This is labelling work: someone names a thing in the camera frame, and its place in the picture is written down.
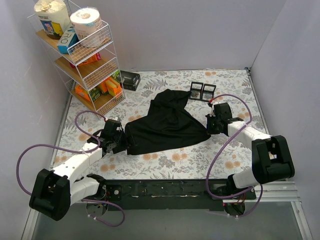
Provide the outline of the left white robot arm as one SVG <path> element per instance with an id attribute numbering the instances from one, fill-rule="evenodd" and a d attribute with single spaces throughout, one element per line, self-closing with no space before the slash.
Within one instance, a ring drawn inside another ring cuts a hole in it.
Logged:
<path id="1" fill-rule="evenodd" d="M 29 206 L 55 221 L 61 220 L 71 205 L 88 199 L 91 203 L 119 201 L 124 187 L 104 177 L 82 174 L 108 153 L 127 148 L 120 121 L 108 119 L 104 128 L 95 132 L 79 152 L 52 170 L 42 169 L 36 176 Z"/>

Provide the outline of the orange snack box middle shelf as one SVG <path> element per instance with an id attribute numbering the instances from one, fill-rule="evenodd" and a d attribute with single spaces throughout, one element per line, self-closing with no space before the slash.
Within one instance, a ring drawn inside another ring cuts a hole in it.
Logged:
<path id="1" fill-rule="evenodd" d="M 100 53 L 96 53 L 94 54 L 93 56 L 89 57 L 88 59 L 84 60 L 83 62 L 79 63 L 77 66 L 84 66 L 84 65 L 87 65 L 87 64 L 91 64 L 91 63 L 94 63 L 94 62 L 97 62 L 99 60 L 101 60 L 101 55 Z"/>

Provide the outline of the yellow orange box bottom shelf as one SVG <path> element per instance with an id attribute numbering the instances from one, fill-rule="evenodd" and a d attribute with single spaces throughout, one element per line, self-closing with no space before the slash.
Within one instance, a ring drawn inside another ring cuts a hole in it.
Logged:
<path id="1" fill-rule="evenodd" d="M 99 83 L 97 87 L 103 95 L 109 94 L 112 97 L 115 97 L 122 92 L 120 83 L 112 76 Z"/>

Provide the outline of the black t-shirt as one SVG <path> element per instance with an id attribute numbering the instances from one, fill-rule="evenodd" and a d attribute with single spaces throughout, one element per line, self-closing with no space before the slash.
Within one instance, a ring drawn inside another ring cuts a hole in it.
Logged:
<path id="1" fill-rule="evenodd" d="M 128 122 L 124 133 L 134 135 L 136 154 L 143 155 L 179 149 L 208 140 L 206 127 L 185 106 L 190 91 L 166 89 L 150 101 L 146 116 Z"/>

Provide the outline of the paper-wrapped jar with label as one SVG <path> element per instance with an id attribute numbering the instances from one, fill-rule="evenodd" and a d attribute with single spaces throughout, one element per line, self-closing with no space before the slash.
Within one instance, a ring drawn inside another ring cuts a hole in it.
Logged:
<path id="1" fill-rule="evenodd" d="M 59 40 L 71 22 L 63 0 L 38 0 L 34 11 L 51 39 Z"/>

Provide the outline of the green box bottom shelf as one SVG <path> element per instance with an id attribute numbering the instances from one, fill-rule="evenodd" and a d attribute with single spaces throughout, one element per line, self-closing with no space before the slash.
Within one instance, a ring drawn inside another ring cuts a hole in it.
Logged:
<path id="1" fill-rule="evenodd" d="M 95 102 L 101 96 L 101 91 L 98 88 L 94 87 L 89 91 L 89 94 L 92 101 Z"/>

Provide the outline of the left black display case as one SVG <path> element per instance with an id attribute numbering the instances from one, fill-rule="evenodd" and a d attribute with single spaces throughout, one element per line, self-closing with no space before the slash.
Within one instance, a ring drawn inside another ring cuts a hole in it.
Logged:
<path id="1" fill-rule="evenodd" d="M 203 82 L 192 81 L 190 84 L 190 100 L 201 101 L 202 100 L 202 91 L 203 91 Z M 192 97 L 192 93 L 197 93 L 197 97 Z"/>

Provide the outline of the right black display case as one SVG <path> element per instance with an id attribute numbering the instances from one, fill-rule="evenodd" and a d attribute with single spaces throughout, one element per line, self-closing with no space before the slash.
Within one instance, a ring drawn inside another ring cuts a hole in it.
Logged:
<path id="1" fill-rule="evenodd" d="M 203 85 L 203 89 L 202 89 L 202 100 L 204 102 L 209 102 L 211 99 L 213 99 L 215 90 L 216 90 L 216 85 L 205 83 Z M 205 94 L 210 94 L 211 95 L 211 99 L 205 99 L 204 98 Z"/>

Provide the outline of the aluminium frame rail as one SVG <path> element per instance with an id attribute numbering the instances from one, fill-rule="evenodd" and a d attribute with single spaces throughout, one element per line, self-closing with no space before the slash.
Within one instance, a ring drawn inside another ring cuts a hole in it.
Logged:
<path id="1" fill-rule="evenodd" d="M 73 205 L 60 221 L 31 210 L 24 240 L 310 240 L 295 183 L 279 181 L 256 187 L 259 203 L 246 200 L 251 210 L 233 218 L 204 209 L 128 210 L 103 218 L 120 223 L 110 227 L 90 218 L 85 203 Z"/>

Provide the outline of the blue and white box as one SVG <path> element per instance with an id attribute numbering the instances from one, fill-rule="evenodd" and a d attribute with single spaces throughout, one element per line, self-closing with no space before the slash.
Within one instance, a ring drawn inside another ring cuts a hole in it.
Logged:
<path id="1" fill-rule="evenodd" d="M 57 43 L 58 51 L 61 54 L 68 54 L 68 48 L 76 44 L 78 41 L 79 39 L 75 32 L 74 25 L 70 22 Z"/>

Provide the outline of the wrapped toilet paper roll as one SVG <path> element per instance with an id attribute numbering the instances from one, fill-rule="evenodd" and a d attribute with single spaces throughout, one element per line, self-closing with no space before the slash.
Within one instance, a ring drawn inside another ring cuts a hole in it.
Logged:
<path id="1" fill-rule="evenodd" d="M 102 44 L 104 40 L 98 30 L 103 27 L 103 23 L 96 8 L 80 8 L 72 13 L 69 18 L 79 41 L 84 47 L 95 48 Z"/>

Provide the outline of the black box on table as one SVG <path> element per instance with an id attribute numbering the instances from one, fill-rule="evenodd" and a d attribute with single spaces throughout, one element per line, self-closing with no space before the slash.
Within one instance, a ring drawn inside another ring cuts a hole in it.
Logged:
<path id="1" fill-rule="evenodd" d="M 141 81 L 140 74 L 123 70 L 120 71 L 120 74 L 123 88 L 130 91 L 136 91 Z"/>

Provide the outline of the orange box bottom left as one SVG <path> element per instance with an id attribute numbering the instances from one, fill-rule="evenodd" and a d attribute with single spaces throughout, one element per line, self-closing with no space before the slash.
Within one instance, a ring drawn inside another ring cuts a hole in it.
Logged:
<path id="1" fill-rule="evenodd" d="M 88 94 L 88 92 L 79 84 L 77 84 L 74 88 L 75 93 L 79 96 L 81 96 L 82 98 L 86 99 L 87 101 L 91 101 L 91 98 Z"/>

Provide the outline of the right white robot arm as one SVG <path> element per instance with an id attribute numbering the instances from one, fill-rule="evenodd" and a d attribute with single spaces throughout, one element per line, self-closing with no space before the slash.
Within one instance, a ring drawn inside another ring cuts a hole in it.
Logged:
<path id="1" fill-rule="evenodd" d="M 208 133 L 234 137 L 251 150 L 251 167 L 231 174 L 226 180 L 224 189 L 230 198 L 239 198 L 250 187 L 285 180 L 295 175 L 292 156 L 284 136 L 260 132 L 243 119 L 233 117 L 226 102 L 209 102 L 208 106 L 211 107 L 211 112 L 206 115 Z"/>

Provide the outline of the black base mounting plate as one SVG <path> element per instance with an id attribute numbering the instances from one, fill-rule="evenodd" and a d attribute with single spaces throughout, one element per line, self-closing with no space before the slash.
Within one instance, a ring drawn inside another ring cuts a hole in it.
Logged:
<path id="1" fill-rule="evenodd" d="M 223 200 L 211 196 L 204 179 L 104 180 L 98 193 L 86 198 L 108 201 L 123 210 L 223 211 Z"/>

